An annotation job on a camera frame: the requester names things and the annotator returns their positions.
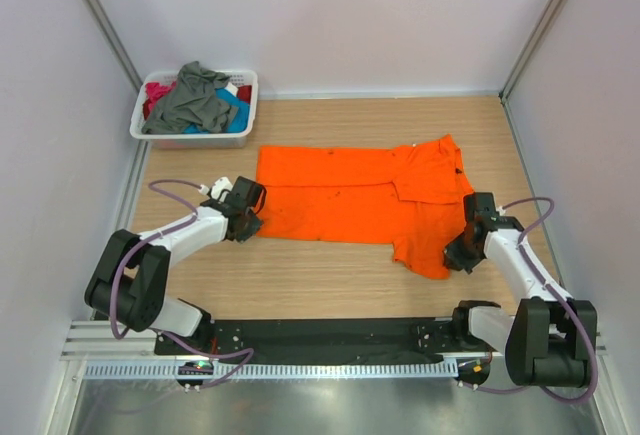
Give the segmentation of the orange t shirt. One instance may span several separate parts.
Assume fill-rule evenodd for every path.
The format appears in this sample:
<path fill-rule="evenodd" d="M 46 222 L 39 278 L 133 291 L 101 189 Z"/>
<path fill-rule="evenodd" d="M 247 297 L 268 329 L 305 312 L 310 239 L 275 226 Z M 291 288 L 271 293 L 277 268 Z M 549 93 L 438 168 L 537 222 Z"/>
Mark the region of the orange t shirt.
<path fill-rule="evenodd" d="M 449 135 L 391 149 L 263 146 L 256 180 L 260 236 L 389 245 L 394 261 L 436 280 L 450 275 L 444 250 L 473 191 Z"/>

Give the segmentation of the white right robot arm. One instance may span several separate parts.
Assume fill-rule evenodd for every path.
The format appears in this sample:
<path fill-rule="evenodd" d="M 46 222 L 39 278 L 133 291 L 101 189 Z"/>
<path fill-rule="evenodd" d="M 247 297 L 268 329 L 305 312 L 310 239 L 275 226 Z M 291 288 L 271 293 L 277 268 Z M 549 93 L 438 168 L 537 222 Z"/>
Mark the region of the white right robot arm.
<path fill-rule="evenodd" d="M 465 227 L 444 250 L 446 268 L 472 270 L 492 262 L 518 304 L 508 315 L 493 302 L 462 301 L 453 312 L 452 342 L 472 351 L 485 343 L 503 355 L 518 387 L 582 388 L 598 383 L 597 311 L 578 300 L 550 275 L 528 241 L 528 229 L 495 204 L 493 194 L 463 199 Z"/>

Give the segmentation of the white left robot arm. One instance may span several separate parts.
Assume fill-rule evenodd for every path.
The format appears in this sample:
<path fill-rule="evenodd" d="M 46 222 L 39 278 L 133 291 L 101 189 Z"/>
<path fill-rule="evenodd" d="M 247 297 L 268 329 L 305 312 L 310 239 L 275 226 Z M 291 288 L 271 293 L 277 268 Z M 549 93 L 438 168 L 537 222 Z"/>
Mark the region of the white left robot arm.
<path fill-rule="evenodd" d="M 221 242 L 243 243 L 263 225 L 267 189 L 256 181 L 222 177 L 212 185 L 161 179 L 149 188 L 186 207 L 186 216 L 154 230 L 115 231 L 85 291 L 85 303 L 106 315 L 115 338 L 154 330 L 176 337 L 189 354 L 212 342 L 211 315 L 167 294 L 169 272 L 196 252 Z"/>

